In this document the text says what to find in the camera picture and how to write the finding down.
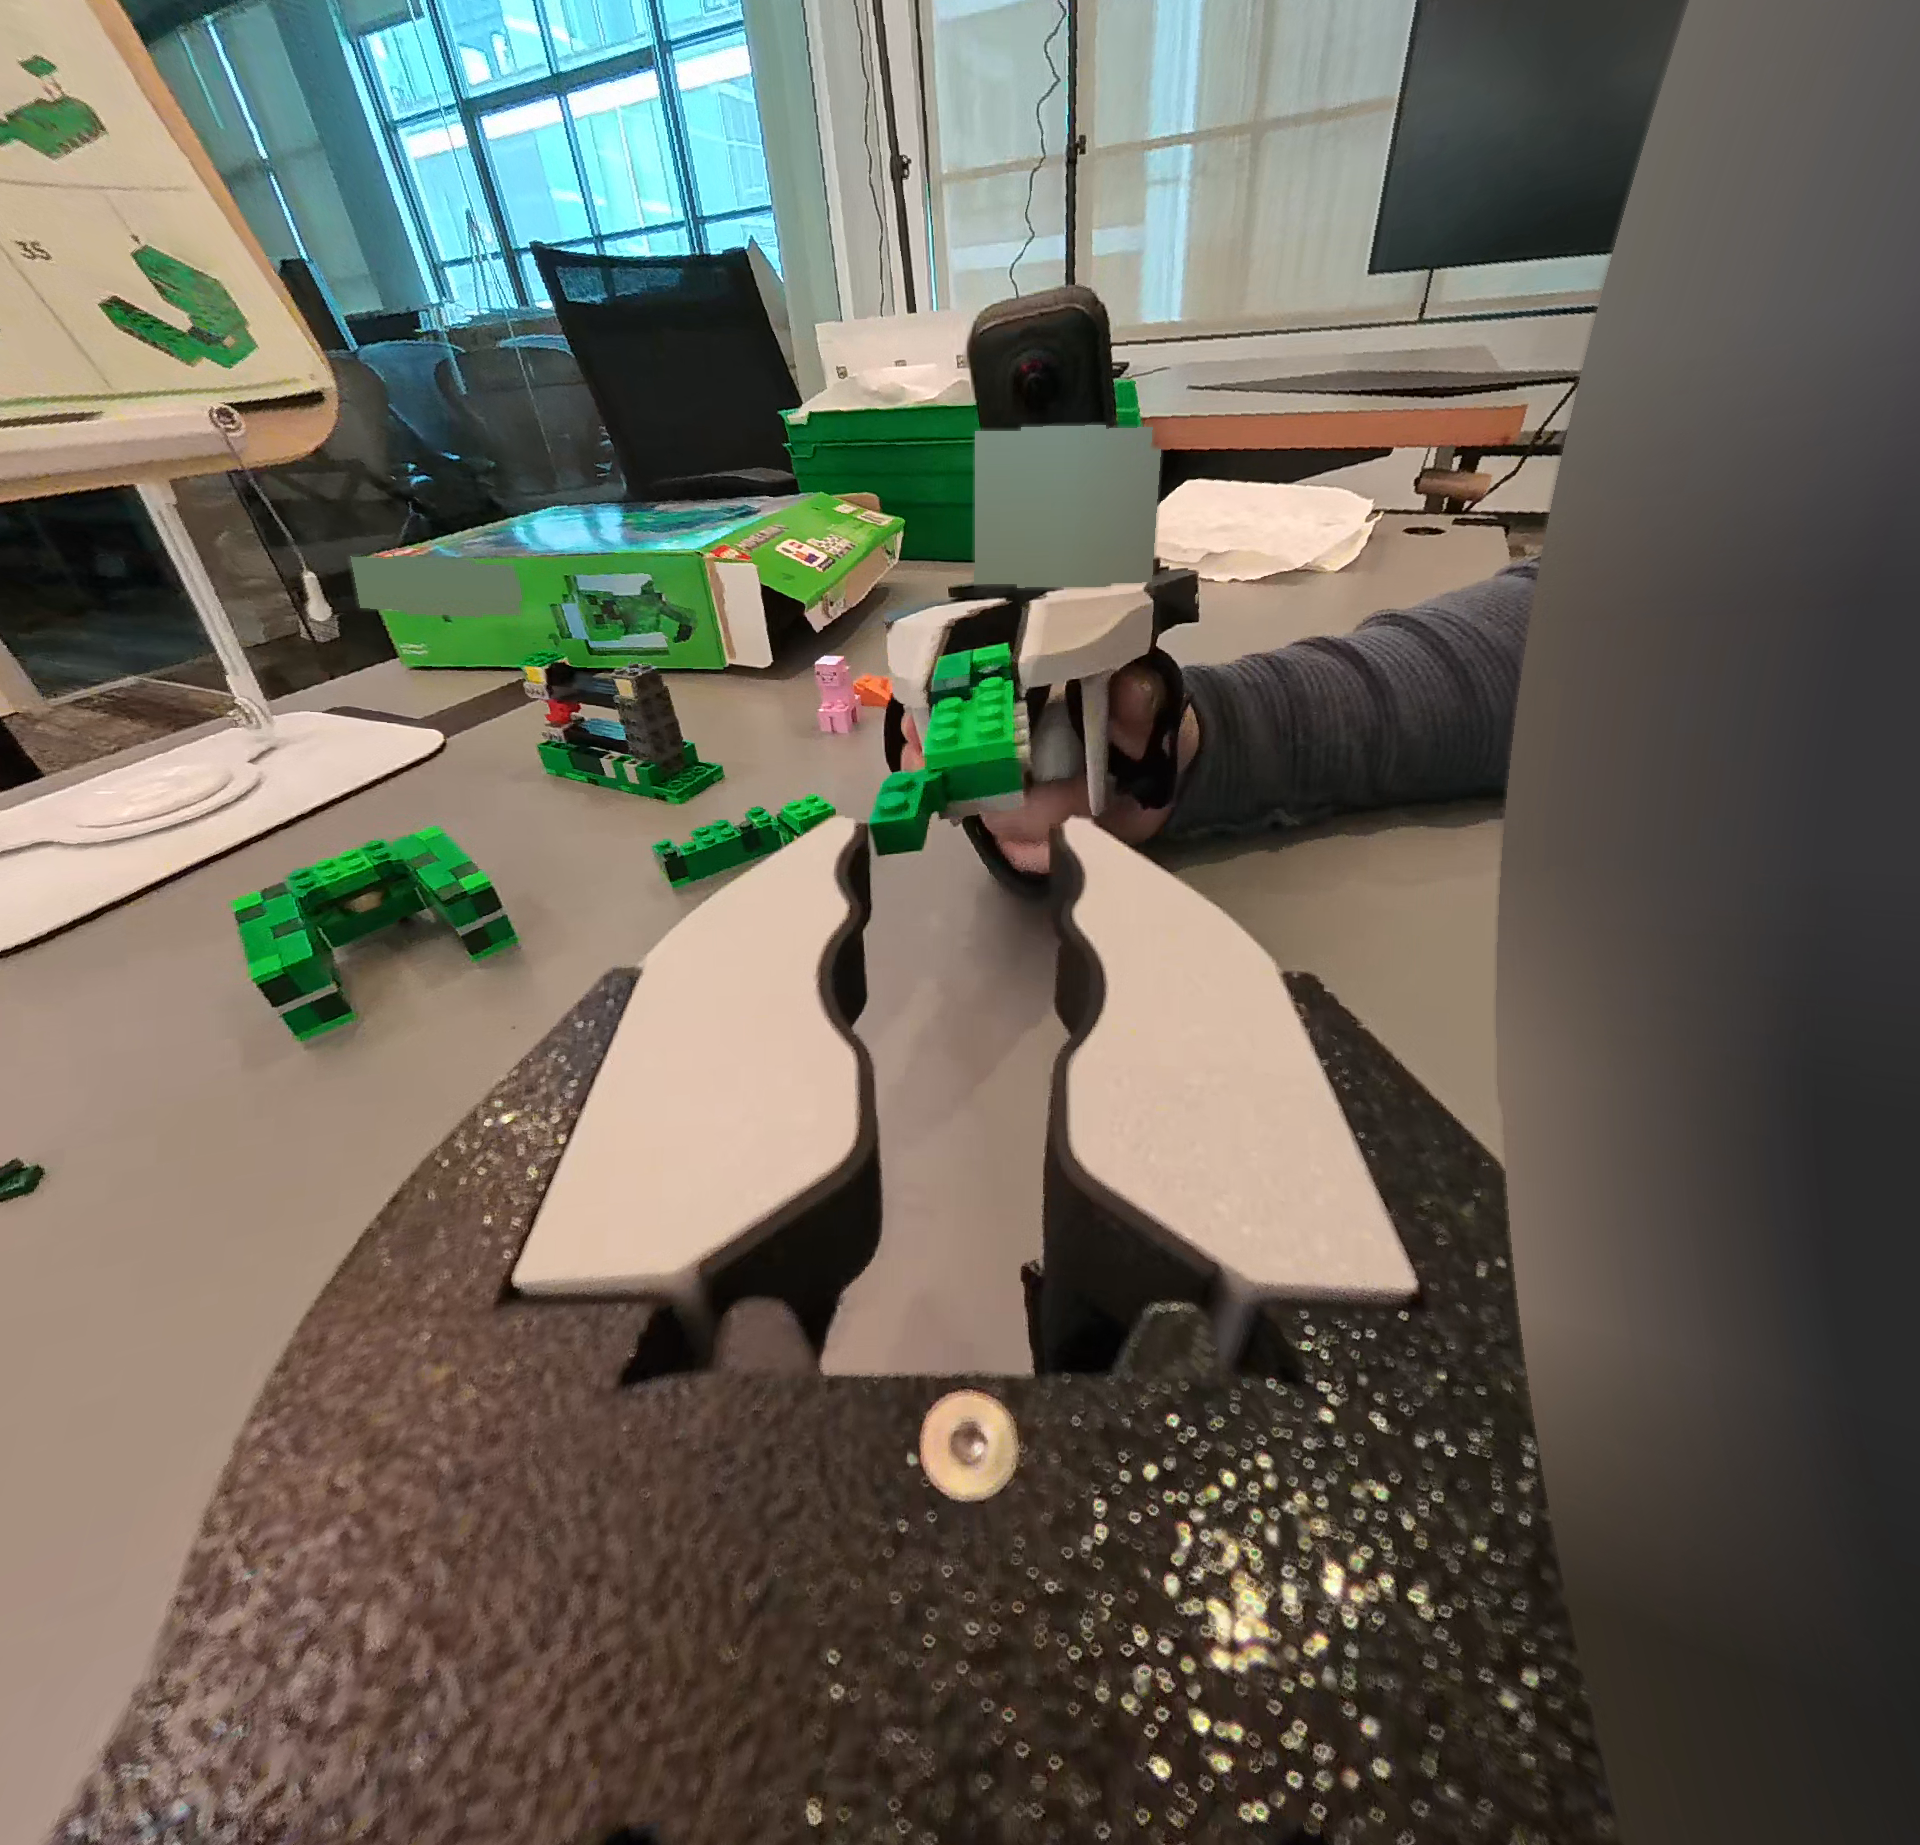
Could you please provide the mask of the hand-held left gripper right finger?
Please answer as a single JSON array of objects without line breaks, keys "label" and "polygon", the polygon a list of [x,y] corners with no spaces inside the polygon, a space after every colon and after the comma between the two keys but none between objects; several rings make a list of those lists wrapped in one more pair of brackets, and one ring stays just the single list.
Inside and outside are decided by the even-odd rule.
[{"label": "hand-held left gripper right finger", "polygon": [[1413,1304],[1417,1273],[1276,961],[1093,821],[1055,833],[1051,886],[1069,1193],[1185,1261],[1219,1307]]}]

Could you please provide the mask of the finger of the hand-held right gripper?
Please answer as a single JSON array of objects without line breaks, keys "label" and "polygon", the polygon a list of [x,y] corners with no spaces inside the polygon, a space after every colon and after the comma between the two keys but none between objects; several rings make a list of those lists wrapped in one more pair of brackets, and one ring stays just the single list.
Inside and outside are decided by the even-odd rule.
[{"label": "finger of the hand-held right gripper", "polygon": [[1018,683],[1059,687],[1145,658],[1155,607],[1139,586],[1059,587],[1019,610]]},{"label": "finger of the hand-held right gripper", "polygon": [[884,650],[892,696],[911,715],[931,714],[931,670],[948,651],[948,632],[966,618],[996,610],[994,602],[940,602],[907,610],[886,622]]}]

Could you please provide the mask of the green brick limb assembly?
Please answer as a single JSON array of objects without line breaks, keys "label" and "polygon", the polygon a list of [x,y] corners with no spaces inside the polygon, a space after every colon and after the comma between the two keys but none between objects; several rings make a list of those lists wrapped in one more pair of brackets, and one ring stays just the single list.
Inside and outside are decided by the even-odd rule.
[{"label": "green brick limb assembly", "polygon": [[948,650],[931,670],[931,714],[886,711],[890,775],[868,833],[876,854],[923,849],[935,818],[975,821],[1019,802],[1029,779],[1029,704],[1010,644]]}]

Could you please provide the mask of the person's right forearm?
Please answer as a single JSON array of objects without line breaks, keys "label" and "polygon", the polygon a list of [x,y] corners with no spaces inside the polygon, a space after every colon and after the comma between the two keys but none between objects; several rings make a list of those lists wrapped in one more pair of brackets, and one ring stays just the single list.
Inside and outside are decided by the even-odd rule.
[{"label": "person's right forearm", "polygon": [[1500,799],[1537,568],[1516,562],[1346,636],[1189,667],[1195,750],[1163,837]]}]

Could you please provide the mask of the grey desk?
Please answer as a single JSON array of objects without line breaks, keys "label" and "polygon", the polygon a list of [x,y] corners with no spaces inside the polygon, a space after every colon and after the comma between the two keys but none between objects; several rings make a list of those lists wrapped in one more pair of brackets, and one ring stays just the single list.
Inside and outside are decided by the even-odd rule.
[{"label": "grey desk", "polygon": [[[818,794],[866,814],[876,726],[831,741],[808,667],[884,662],[894,610],[954,575],[896,567],[775,672],[688,676],[675,707],[725,783],[693,806],[555,783],[494,672],[386,659],[297,704],[457,711],[445,747],[275,838],[3,961],[3,1839],[39,1842],[139,1682],[234,1435],[370,1218],[607,973],[711,891],[652,841]],[[230,897],[373,837],[444,825],[521,945],[434,933],[348,958],[357,1024],[305,1046],[251,992]],[[1045,906],[966,838],[880,858],[858,1026],[876,1066],[884,1240],[827,1340],[838,1373],[1029,1367],[1014,1271],[1039,1249],[1057,1046]]]}]

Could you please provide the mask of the person's right hand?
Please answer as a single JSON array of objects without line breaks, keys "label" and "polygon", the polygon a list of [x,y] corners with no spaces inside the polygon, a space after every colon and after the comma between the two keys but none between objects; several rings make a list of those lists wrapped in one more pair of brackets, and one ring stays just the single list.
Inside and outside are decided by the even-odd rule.
[{"label": "person's right hand", "polygon": [[1109,680],[1109,747],[1090,750],[1078,690],[1035,714],[1034,765],[1019,802],[980,809],[970,837],[1000,875],[1050,870],[1055,825],[1090,818],[1125,845],[1167,829],[1201,747],[1185,676],[1163,651],[1118,667]]}]

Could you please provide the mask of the crumpled white paper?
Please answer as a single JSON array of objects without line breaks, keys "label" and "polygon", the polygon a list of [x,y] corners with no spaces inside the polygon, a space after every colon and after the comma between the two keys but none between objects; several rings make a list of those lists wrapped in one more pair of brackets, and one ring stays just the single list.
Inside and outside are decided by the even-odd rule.
[{"label": "crumpled white paper", "polygon": [[1214,586],[1332,575],[1374,527],[1377,507],[1350,490],[1185,482],[1159,506],[1155,563]]}]

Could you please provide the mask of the stack of green trays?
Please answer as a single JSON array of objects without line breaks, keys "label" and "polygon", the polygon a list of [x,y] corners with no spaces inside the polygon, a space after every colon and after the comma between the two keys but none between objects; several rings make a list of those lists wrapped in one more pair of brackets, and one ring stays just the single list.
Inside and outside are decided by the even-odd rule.
[{"label": "stack of green trays", "polygon": [[1155,563],[1159,448],[1113,385],[1019,361],[980,412],[935,367],[844,379],[784,416],[802,490],[872,495],[916,562],[978,586],[1138,586]]}]

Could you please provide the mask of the long green brick strip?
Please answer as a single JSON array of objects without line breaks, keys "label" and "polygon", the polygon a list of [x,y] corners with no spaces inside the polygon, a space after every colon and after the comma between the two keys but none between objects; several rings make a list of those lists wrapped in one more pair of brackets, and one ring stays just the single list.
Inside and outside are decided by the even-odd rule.
[{"label": "long green brick strip", "polygon": [[713,821],[693,829],[685,841],[659,838],[652,854],[659,875],[673,889],[680,889],[768,858],[784,845],[784,821],[767,806],[749,806],[736,821]]}]

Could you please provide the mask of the grey and green brick tower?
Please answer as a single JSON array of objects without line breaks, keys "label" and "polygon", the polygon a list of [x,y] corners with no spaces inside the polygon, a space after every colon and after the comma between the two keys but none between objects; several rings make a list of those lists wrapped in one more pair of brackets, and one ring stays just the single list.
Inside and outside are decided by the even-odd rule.
[{"label": "grey and green brick tower", "polygon": [[521,690],[543,707],[543,771],[621,797],[684,805],[725,771],[684,737],[664,676],[652,664],[592,672],[555,655],[521,667]]}]

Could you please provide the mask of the green toy brick box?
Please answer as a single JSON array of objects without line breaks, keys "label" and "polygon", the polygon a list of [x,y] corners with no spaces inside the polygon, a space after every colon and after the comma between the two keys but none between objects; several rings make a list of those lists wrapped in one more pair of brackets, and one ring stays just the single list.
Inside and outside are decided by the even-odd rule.
[{"label": "green toy brick box", "polygon": [[361,556],[350,580],[421,670],[728,672],[859,607],[902,538],[866,495],[581,502]]}]

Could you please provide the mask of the green brick arch assembly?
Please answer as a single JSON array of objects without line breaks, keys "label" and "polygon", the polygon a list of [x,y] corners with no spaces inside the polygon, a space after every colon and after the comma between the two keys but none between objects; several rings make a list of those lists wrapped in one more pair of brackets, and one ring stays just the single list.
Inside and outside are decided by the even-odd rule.
[{"label": "green brick arch assembly", "polygon": [[348,1028],[344,947],[428,921],[469,961],[518,945],[516,923],[472,854],[428,825],[299,867],[230,902],[251,986],[297,1042]]}]

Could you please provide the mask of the grey mesh office chair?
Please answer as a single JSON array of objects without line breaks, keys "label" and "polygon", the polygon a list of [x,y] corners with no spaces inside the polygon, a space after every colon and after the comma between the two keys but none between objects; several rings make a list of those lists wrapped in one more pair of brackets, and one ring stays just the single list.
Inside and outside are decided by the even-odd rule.
[{"label": "grey mesh office chair", "polygon": [[452,345],[376,343],[334,349],[328,367],[338,423],[324,457],[369,484],[381,510],[397,507],[430,532],[469,528],[497,512],[492,462],[448,395]]}]

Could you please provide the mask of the dark grey smooth panel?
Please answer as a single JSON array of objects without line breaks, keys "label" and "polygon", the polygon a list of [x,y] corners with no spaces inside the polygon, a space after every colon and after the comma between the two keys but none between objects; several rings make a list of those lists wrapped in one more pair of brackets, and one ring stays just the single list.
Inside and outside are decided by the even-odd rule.
[{"label": "dark grey smooth panel", "polygon": [[1918,0],[1689,0],[1505,794],[1523,1349],[1625,1842],[1918,1839]]}]

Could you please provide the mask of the black wall monitor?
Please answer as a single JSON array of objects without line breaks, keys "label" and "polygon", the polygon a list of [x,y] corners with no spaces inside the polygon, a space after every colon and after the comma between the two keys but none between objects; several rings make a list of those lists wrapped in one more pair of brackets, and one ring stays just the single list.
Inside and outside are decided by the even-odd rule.
[{"label": "black wall monitor", "polygon": [[1373,276],[1605,256],[1689,0],[1416,0]]}]

